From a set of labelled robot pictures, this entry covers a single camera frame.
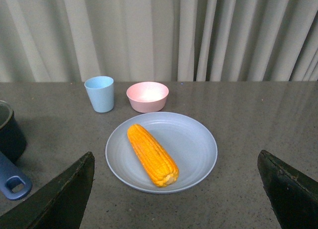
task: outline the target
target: bowl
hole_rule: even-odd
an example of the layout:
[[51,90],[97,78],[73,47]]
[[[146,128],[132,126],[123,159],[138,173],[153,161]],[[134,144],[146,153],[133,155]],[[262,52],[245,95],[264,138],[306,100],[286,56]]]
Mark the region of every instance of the bowl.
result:
[[163,109],[169,89],[159,82],[144,81],[130,86],[126,94],[135,111],[150,113]]

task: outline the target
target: speckled countertop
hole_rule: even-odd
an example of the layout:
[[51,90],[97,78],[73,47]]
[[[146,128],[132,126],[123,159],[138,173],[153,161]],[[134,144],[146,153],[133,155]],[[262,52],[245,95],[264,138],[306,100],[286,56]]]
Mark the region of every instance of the speckled countertop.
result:
[[[216,139],[212,172],[185,191],[155,195],[121,182],[105,160],[115,128],[139,115],[115,83],[115,107],[93,111],[82,83],[0,83],[0,99],[15,111],[28,147],[16,165],[32,195],[87,151],[95,156],[92,191],[81,229],[278,229],[257,169],[268,150],[318,180],[317,82],[166,82],[162,111],[201,122]],[[0,215],[20,201],[0,194]]]

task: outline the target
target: plate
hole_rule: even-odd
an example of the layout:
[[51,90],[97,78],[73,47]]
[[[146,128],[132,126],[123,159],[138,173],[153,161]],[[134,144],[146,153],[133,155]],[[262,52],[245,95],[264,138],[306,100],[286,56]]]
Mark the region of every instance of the plate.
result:
[[[178,180],[165,188],[149,179],[127,138],[133,124],[145,127],[166,149],[179,168]],[[198,121],[177,113],[153,112],[135,116],[110,135],[105,149],[111,171],[125,184],[148,193],[176,193],[193,187],[212,171],[218,149],[211,132]]]

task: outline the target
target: blue handle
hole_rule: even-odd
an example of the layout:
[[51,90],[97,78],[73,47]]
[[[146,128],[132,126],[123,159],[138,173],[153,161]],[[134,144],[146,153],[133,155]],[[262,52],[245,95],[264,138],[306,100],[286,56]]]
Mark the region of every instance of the blue handle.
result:
[[0,152],[0,190],[2,193],[10,200],[19,200],[28,195],[31,189],[31,180]]

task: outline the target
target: curtain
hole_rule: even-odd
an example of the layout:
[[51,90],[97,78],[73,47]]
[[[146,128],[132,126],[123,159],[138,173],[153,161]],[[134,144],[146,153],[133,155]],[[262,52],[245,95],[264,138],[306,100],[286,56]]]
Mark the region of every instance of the curtain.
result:
[[318,0],[0,0],[0,81],[318,80]]

